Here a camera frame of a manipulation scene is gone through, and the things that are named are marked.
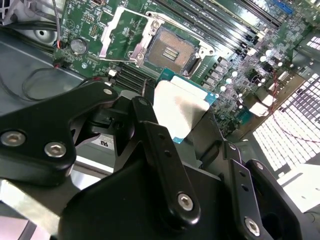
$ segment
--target black cable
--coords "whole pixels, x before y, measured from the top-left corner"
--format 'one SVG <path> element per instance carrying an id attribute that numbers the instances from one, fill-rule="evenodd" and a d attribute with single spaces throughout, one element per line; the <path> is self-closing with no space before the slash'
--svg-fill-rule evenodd
<path id="1" fill-rule="evenodd" d="M 20 100 L 24 100 L 24 101 L 28 101 L 28 102 L 32 102 L 29 99 L 24 99 L 23 97 L 19 96 L 18 94 L 16 94 L 15 92 L 13 92 L 5 83 L 4 79 L 2 78 L 1 74 L 0 74 L 0 87 L 11 97 L 13 97 L 14 99 L 20 99 Z"/>
<path id="2" fill-rule="evenodd" d="M 19 236 L 18 240 L 30 240 L 36 231 L 37 225 L 33 222 L 28 221 Z"/>
<path id="3" fill-rule="evenodd" d="M 56 67 L 45 67 L 45 68 L 39 68 L 39 69 L 32 71 L 29 74 L 29 76 L 22 83 L 22 93 L 23 93 L 24 97 L 27 98 L 28 101 L 33 101 L 33 102 L 39 102 L 39 101 L 43 101 L 43 100 L 46 100 L 48 98 L 53 97 L 53 96 L 50 96 L 50 97 L 46 97 L 46 98 L 35 98 L 35 97 L 30 96 L 30 94 L 28 92 L 29 92 L 30 88 L 32 87 L 32 84 L 29 86 L 28 86 L 28 84 L 32 80 L 33 76 L 35 76 L 37 73 L 43 72 L 43 71 L 52 71 L 52 70 L 56 70 L 56 69 L 57 69 Z M 76 87 L 74 87 L 73 89 L 79 88 L 82 85 L 84 85 L 88 82 L 91 82 L 93 80 L 96 80 L 96 78 L 86 78 L 80 84 L 78 84 Z"/>
<path id="4" fill-rule="evenodd" d="M 8 34 L 20 39 L 22 42 L 24 42 L 30 46 L 33 46 L 35 48 L 38 48 L 48 54 L 51 54 L 51 55 L 54 54 L 54 47 L 53 46 L 49 46 L 49 45 L 43 44 L 41 42 L 38 42 L 30 37 L 23 35 L 22 33 L 14 30 L 12 28 L 0 27 L 0 31 L 8 33 Z"/>
<path id="5" fill-rule="evenodd" d="M 29 95 L 28 91 L 30 89 L 31 86 L 27 86 L 27 84 L 30 82 L 30 80 L 32 79 L 32 77 L 34 75 L 36 75 L 37 73 L 39 72 L 44 72 L 44 71 L 53 71 L 53 70 L 56 70 L 55 67 L 44 67 L 44 68 L 39 68 L 39 69 L 36 69 L 34 71 L 32 71 L 29 76 L 23 81 L 22 83 L 22 93 L 23 95 L 30 101 L 34 101 L 34 102 L 39 102 L 39 101 L 42 101 L 42 100 L 45 100 L 45 99 L 48 99 L 48 97 L 46 98 L 34 98 L 32 96 Z"/>
<path id="6" fill-rule="evenodd" d="M 2 26 L 2 28 L 10 28 L 15 30 L 43 30 L 43 31 L 57 31 L 57 25 L 54 22 L 49 21 L 22 21 L 13 22 L 8 25 Z"/>

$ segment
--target dimm slot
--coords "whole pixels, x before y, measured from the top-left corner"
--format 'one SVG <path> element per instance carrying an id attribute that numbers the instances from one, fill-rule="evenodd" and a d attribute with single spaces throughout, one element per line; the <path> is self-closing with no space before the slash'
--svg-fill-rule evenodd
<path id="1" fill-rule="evenodd" d="M 281 26 L 281 22 L 275 19 L 273 16 L 271 16 L 269 13 L 255 5 L 250 0 L 235 0 L 239 5 L 241 5 L 243 8 L 247 9 L 252 14 L 256 15 L 259 19 L 261 19 L 263 22 L 268 24 L 269 26 L 272 26 L 276 29 L 278 29 Z"/>
<path id="2" fill-rule="evenodd" d="M 165 0 L 154 0 L 156 3 L 166 7 L 168 10 L 170 10 L 171 12 L 173 12 L 174 14 L 176 14 L 177 16 L 179 16 L 180 18 L 184 19 L 189 25 L 193 26 L 194 28 L 198 28 L 200 30 L 202 30 L 205 34 L 207 34 L 208 36 L 212 37 L 215 41 L 218 41 L 219 43 L 221 43 L 222 45 L 226 46 L 227 48 L 229 48 L 232 51 L 236 51 L 237 49 L 230 45 L 230 44 L 226 44 L 225 41 L 222 40 L 218 40 L 217 36 L 213 35 L 212 33 L 210 33 L 207 29 L 203 28 L 201 25 L 199 25 L 197 22 L 195 22 L 192 18 L 183 15 L 182 13 L 180 13 L 179 11 L 175 10 L 173 7 L 171 7 Z"/>
<path id="3" fill-rule="evenodd" d="M 234 36 L 232 36 L 230 33 L 225 32 L 224 30 L 222 30 L 221 28 L 212 25 L 212 23 L 210 21 L 208 21 L 206 18 L 202 17 L 202 15 L 200 15 L 200 13 L 194 11 L 192 8 L 190 8 L 190 6 L 187 5 L 186 2 L 184 2 L 183 0 L 175 0 L 174 1 L 176 4 L 178 4 L 180 7 L 184 8 L 185 11 L 188 11 L 190 13 L 192 13 L 194 15 L 194 17 L 196 19 L 200 19 L 203 20 L 205 22 L 205 24 L 207 24 L 208 26 L 210 26 L 210 28 L 212 29 L 216 29 L 218 32 L 220 32 L 220 34 L 224 35 L 225 37 L 229 38 L 229 40 L 231 40 L 232 42 L 238 44 L 239 46 L 241 46 L 241 41 L 239 41 L 238 39 L 235 39 Z M 219 40 L 219 42 L 221 44 L 225 43 L 225 40 Z"/>
<path id="4" fill-rule="evenodd" d="M 215 5 L 211 2 L 205 1 L 205 0 L 191 0 L 192 3 L 198 5 L 200 8 L 203 9 L 203 11 L 206 11 L 208 13 L 210 13 L 217 21 L 220 21 L 221 23 L 225 24 L 226 26 L 228 26 L 231 30 L 235 31 L 236 33 L 238 33 L 239 35 L 241 35 L 243 38 L 247 38 L 248 36 L 251 37 L 252 39 L 254 38 L 253 36 L 244 33 L 243 31 L 239 30 L 235 25 L 232 25 L 230 22 L 224 20 L 222 17 L 218 16 L 217 13 L 213 12 L 212 9 L 217 10 L 218 12 L 220 11 L 220 7 L 218 5 Z M 246 25 L 243 25 L 243 27 L 245 29 L 247 29 L 248 31 L 250 31 L 251 33 L 257 35 L 257 33 L 255 31 L 253 31 L 251 28 L 249 28 Z"/>

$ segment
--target white label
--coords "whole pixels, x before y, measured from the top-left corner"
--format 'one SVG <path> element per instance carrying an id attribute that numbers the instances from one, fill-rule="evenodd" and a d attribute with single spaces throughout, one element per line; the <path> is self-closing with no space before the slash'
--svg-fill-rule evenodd
<path id="1" fill-rule="evenodd" d="M 115 150 L 114 137 L 112 135 L 101 134 L 99 138 L 93 140 L 92 143 L 113 151 Z"/>

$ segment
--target ram slot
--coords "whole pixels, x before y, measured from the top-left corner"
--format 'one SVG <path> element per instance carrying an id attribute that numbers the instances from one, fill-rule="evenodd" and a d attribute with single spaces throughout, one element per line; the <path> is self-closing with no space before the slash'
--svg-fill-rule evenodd
<path id="1" fill-rule="evenodd" d="M 201 16 L 201 14 L 199 12 L 197 12 L 195 9 L 193 9 L 190 4 L 184 2 L 183 0 L 175 0 L 174 1 L 176 4 L 178 4 L 180 7 L 182 7 L 185 11 L 190 12 L 195 19 L 198 19 L 198 22 L 200 22 L 201 20 L 203 21 L 203 25 L 207 25 L 212 32 L 217 31 L 220 33 L 220 38 L 222 38 L 223 40 L 220 40 L 219 42 L 221 44 L 224 43 L 224 41 L 226 41 L 226 38 L 229 39 L 229 43 L 232 44 L 233 46 L 237 47 L 236 45 L 241 46 L 241 42 L 236 39 L 234 36 L 232 36 L 229 32 L 224 31 L 224 29 L 221 29 L 215 25 L 212 24 L 212 22 L 210 22 L 207 18 L 203 18 Z"/>
<path id="2" fill-rule="evenodd" d="M 200 7 L 204 12 L 207 12 L 210 14 L 217 22 L 220 22 L 221 24 L 224 24 L 228 28 L 230 28 L 232 31 L 238 33 L 240 36 L 242 36 L 244 39 L 254 39 L 254 37 L 257 35 L 257 32 L 252 30 L 250 27 L 243 25 L 242 23 L 236 21 L 235 18 L 232 18 L 232 16 L 228 15 L 226 12 L 224 12 L 218 5 L 213 4 L 210 1 L 206 0 L 191 0 L 192 3 L 196 4 L 198 7 Z M 250 35 L 248 32 L 241 31 L 237 25 L 241 26 L 246 31 L 254 34 L 255 36 Z"/>
<path id="3" fill-rule="evenodd" d="M 188 15 L 185 15 L 182 12 L 179 12 L 178 10 L 174 9 L 166 0 L 154 0 L 154 2 L 156 2 L 159 5 L 167 8 L 172 13 L 174 13 L 177 16 L 179 16 L 180 18 L 182 18 L 187 24 L 192 26 L 194 29 L 201 30 L 204 33 L 204 35 L 206 35 L 206 36 L 203 36 L 205 39 L 209 39 L 211 41 L 217 41 L 218 43 L 221 43 L 222 45 L 224 45 L 228 49 L 232 50 L 233 52 L 235 52 L 237 50 L 236 47 L 230 45 L 229 43 L 226 43 L 225 41 L 223 41 L 223 39 L 218 38 L 216 35 L 212 34 L 210 31 L 208 31 L 207 28 L 205 28 L 202 25 L 198 24 L 194 19 L 192 19 Z"/>

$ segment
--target screw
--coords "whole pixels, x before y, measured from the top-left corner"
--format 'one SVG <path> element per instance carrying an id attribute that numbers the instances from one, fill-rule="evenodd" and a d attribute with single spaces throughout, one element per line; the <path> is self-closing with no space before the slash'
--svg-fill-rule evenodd
<path id="1" fill-rule="evenodd" d="M 233 145 L 233 144 L 231 144 L 231 143 L 229 143 L 229 147 L 230 147 L 232 150 L 237 150 L 236 146 Z"/>
<path id="2" fill-rule="evenodd" d="M 186 211 L 191 211 L 194 208 L 194 202 L 187 194 L 184 193 L 180 193 L 178 195 L 178 203 Z"/>
<path id="3" fill-rule="evenodd" d="M 111 95 L 112 94 L 112 91 L 110 89 L 103 89 L 104 93 L 105 94 L 108 94 L 108 95 Z"/>
<path id="4" fill-rule="evenodd" d="M 144 55 L 143 55 L 142 53 L 139 53 L 139 54 L 137 55 L 137 58 L 138 58 L 139 60 L 142 60 L 142 59 L 144 59 Z"/>
<path id="5" fill-rule="evenodd" d="M 1 143 L 9 147 L 18 147 L 26 141 L 26 136 L 18 131 L 7 131 L 1 135 Z"/>
<path id="6" fill-rule="evenodd" d="M 262 164 L 260 162 L 256 162 L 255 164 L 259 169 L 261 169 L 261 170 L 264 169 L 264 166 L 262 166 Z"/>
<path id="7" fill-rule="evenodd" d="M 47 145 L 44 147 L 44 152 L 52 158 L 61 158 L 63 157 L 67 149 L 66 147 L 60 143 L 60 142 L 49 142 Z"/>
<path id="8" fill-rule="evenodd" d="M 145 105 L 145 106 L 148 105 L 148 103 L 146 102 L 146 100 L 144 100 L 143 98 L 140 98 L 140 99 L 139 99 L 139 102 L 140 102 L 141 104 Z"/>
<path id="9" fill-rule="evenodd" d="M 252 233 L 253 235 L 255 235 L 256 237 L 260 236 L 260 229 L 258 227 L 258 225 L 255 223 L 255 221 L 253 221 L 251 218 L 246 217 L 244 219 L 244 223 L 245 226 L 248 228 L 248 230 L 250 231 L 250 233 Z"/>
<path id="10" fill-rule="evenodd" d="M 157 28 L 160 27 L 160 24 L 159 24 L 159 22 L 154 21 L 154 22 L 152 23 L 152 26 L 153 26 L 155 29 L 157 29 Z"/>

